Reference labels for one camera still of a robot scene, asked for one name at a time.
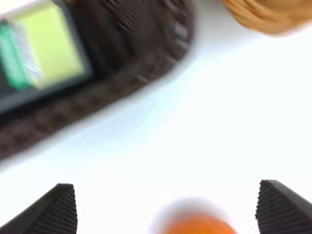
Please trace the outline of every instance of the white table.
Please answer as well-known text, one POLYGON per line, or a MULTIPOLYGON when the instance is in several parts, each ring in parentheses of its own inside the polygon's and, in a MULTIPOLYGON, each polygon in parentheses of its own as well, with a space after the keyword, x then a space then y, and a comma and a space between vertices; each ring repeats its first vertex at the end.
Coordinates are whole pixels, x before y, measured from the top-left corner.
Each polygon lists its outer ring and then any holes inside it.
POLYGON ((59 182, 75 186, 78 234, 155 234, 189 199, 257 234, 266 178, 312 200, 311 27, 267 37, 195 2, 193 50, 168 77, 2 164, 0 225, 59 182))

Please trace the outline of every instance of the tan wicker basket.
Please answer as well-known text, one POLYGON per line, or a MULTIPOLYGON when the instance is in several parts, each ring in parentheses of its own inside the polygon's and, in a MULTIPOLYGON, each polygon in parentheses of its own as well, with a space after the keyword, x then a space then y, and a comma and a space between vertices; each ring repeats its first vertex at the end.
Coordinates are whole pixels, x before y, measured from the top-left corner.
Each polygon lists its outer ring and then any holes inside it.
POLYGON ((76 0, 97 79, 0 118, 0 160, 126 97, 167 73, 193 37, 191 0, 76 0), (104 63, 117 72, 103 77, 104 63))
POLYGON ((312 19, 311 0, 223 0, 244 27, 280 34, 312 19))

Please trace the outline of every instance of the brown woven basket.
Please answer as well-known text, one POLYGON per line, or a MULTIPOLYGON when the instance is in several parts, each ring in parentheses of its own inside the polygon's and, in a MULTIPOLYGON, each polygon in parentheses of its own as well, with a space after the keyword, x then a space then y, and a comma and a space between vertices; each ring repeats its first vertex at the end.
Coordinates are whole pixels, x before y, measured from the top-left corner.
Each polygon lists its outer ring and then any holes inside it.
POLYGON ((96 78, 0 118, 0 160, 21 152, 167 73, 193 37, 191 0, 76 0, 96 78), (105 77, 104 67, 115 71, 105 77))

